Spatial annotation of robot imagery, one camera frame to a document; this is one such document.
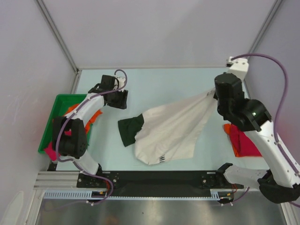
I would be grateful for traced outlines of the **white and green t-shirt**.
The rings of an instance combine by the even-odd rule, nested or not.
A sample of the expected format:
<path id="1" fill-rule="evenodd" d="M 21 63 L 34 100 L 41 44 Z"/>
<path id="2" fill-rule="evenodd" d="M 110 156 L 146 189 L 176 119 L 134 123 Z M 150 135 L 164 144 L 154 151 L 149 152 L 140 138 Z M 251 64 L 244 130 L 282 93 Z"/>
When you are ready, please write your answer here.
<path id="1" fill-rule="evenodd" d="M 135 157 L 146 165 L 192 158 L 196 141 L 217 107 L 214 96 L 211 89 L 119 120 L 123 145 L 133 145 Z"/>

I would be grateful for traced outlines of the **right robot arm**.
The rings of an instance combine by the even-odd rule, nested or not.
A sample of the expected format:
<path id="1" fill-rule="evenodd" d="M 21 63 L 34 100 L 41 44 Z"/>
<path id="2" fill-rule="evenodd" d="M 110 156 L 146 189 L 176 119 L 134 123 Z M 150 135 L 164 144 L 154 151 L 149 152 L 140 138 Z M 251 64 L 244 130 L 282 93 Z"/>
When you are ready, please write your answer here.
<path id="1" fill-rule="evenodd" d="M 225 163 L 217 170 L 217 184 L 221 188 L 240 184 L 258 189 L 276 204 L 296 201 L 300 196 L 300 165 L 276 140 L 274 122 L 264 104 L 245 98 L 242 81 L 234 74 L 218 75 L 214 84 L 217 112 L 244 132 L 269 166 L 268 170 L 255 170 Z"/>

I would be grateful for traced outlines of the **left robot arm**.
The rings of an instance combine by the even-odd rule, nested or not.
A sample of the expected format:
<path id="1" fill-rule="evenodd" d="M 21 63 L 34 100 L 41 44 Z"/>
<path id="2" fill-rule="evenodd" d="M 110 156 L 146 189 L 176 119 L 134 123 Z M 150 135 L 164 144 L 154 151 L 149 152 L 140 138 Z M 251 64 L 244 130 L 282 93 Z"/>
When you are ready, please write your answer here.
<path id="1" fill-rule="evenodd" d="M 64 116 L 53 119 L 52 147 L 57 160 L 71 162 L 88 175 L 87 182 L 97 188 L 103 184 L 102 167 L 89 154 L 86 125 L 104 106 L 127 108 L 127 74 L 118 69 L 114 75 L 103 75 L 78 106 Z"/>

